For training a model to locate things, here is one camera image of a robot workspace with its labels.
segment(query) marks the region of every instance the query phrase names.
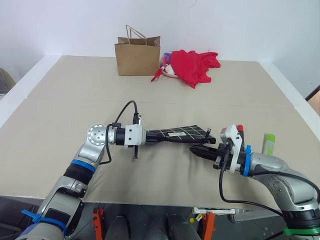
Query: red cloth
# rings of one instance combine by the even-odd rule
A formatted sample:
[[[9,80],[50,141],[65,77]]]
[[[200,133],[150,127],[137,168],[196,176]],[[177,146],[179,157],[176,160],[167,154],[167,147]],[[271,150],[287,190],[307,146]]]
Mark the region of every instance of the red cloth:
[[[195,51],[173,51],[170,64],[175,74],[195,89],[198,83],[211,83],[211,77],[208,77],[206,72],[209,68],[220,68],[221,65],[216,59],[217,55],[216,52],[199,54]]]

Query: floor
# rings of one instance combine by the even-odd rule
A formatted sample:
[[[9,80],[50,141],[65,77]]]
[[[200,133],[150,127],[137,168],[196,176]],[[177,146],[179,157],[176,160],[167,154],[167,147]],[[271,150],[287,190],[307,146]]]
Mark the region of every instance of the floor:
[[[131,240],[168,240],[168,215],[178,214],[187,221],[189,221],[189,218],[195,217],[189,207],[86,203],[76,230],[72,235],[66,237],[66,240],[95,239],[92,210],[96,206],[104,209],[106,229],[116,216],[125,216],[129,221]],[[19,226],[24,229],[29,224],[29,218],[20,213],[22,209],[35,212],[38,207],[0,198],[0,223]],[[197,221],[192,226],[197,231],[201,229]],[[213,233],[212,239],[264,240],[284,227],[285,223],[280,217],[231,223],[226,215],[222,215],[215,219],[216,231]],[[17,232],[0,227],[0,240],[13,240],[18,235]],[[286,240],[289,238],[281,236],[276,239]]]

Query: brown paper bag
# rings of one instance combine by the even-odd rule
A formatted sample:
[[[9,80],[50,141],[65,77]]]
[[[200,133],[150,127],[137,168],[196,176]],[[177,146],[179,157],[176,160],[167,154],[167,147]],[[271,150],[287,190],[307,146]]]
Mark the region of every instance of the brown paper bag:
[[[159,68],[160,36],[147,38],[129,25],[125,27],[127,37],[118,37],[114,45],[119,76],[153,76]],[[132,38],[132,32],[139,38]]]

